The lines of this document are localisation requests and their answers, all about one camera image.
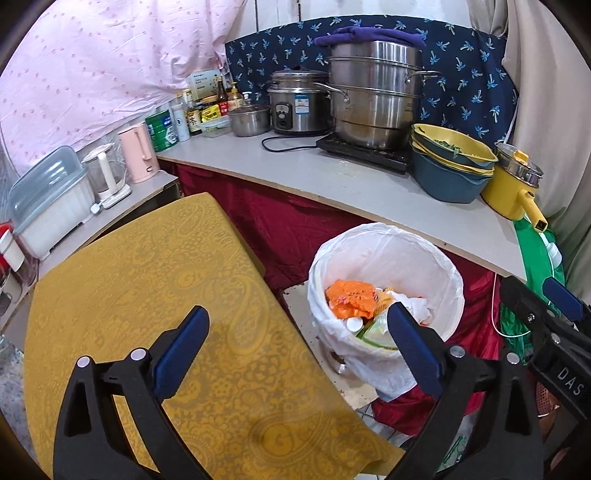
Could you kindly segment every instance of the pink electric kettle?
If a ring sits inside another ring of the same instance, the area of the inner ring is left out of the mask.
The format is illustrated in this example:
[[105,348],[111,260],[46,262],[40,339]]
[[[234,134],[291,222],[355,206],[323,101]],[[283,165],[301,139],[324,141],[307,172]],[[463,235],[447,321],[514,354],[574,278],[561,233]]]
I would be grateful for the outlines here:
[[118,135],[131,181],[139,183],[156,175],[160,166],[145,122],[132,125]]

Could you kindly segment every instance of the blue gripper pad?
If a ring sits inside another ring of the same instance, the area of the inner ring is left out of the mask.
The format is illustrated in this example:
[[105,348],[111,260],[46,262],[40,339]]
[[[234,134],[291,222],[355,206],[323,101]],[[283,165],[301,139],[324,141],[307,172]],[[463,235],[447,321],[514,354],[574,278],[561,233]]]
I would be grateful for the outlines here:
[[388,309],[388,330],[404,361],[421,390],[438,400],[443,393],[443,367],[421,337],[420,328],[402,303]]
[[209,333],[209,315],[199,307],[154,367],[154,395],[160,403],[174,397]]
[[558,308],[571,322],[580,322],[584,318],[584,305],[561,285],[554,277],[546,278],[542,285],[542,293]]

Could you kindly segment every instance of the white bottle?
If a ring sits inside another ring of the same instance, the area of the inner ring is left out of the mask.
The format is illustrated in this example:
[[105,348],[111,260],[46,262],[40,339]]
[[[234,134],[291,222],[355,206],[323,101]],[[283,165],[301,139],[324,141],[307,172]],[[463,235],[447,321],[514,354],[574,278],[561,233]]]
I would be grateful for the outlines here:
[[182,105],[173,105],[171,109],[173,111],[174,123],[177,126],[178,139],[181,142],[185,142],[191,138],[191,134],[189,133],[184,108]]

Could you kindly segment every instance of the white plastic bag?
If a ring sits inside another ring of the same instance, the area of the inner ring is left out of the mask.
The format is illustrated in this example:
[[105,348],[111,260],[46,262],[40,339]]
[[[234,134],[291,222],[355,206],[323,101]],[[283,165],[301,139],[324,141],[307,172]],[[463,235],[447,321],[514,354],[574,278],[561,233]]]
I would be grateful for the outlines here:
[[417,383],[398,350],[369,345],[351,334],[330,311],[324,291],[338,279],[392,287],[424,297],[430,326],[443,340],[456,330],[464,310],[462,277],[431,242],[384,223],[359,225],[320,247],[310,268],[308,303],[320,340],[345,358],[362,381],[397,398]]

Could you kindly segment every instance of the pot handle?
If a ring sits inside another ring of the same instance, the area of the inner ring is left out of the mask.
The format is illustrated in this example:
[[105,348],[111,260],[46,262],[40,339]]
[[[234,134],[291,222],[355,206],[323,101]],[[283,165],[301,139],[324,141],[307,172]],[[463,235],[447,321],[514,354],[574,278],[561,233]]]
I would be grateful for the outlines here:
[[329,92],[341,94],[343,96],[343,101],[345,103],[349,103],[349,101],[350,101],[349,95],[347,95],[343,90],[339,90],[338,88],[331,87],[330,85],[326,85],[325,83],[311,82],[311,84],[316,85],[317,87],[323,88],[325,90],[328,90]]
[[520,190],[517,193],[517,201],[524,208],[530,222],[536,232],[544,232],[548,228],[548,222],[540,209],[535,204],[534,194],[528,190]]
[[406,83],[407,85],[412,81],[413,77],[415,75],[420,75],[423,77],[423,83],[425,83],[425,80],[427,79],[436,79],[440,76],[442,76],[443,74],[441,72],[438,72],[437,70],[419,70],[418,72],[414,72],[411,73],[407,79],[404,81],[404,83]]

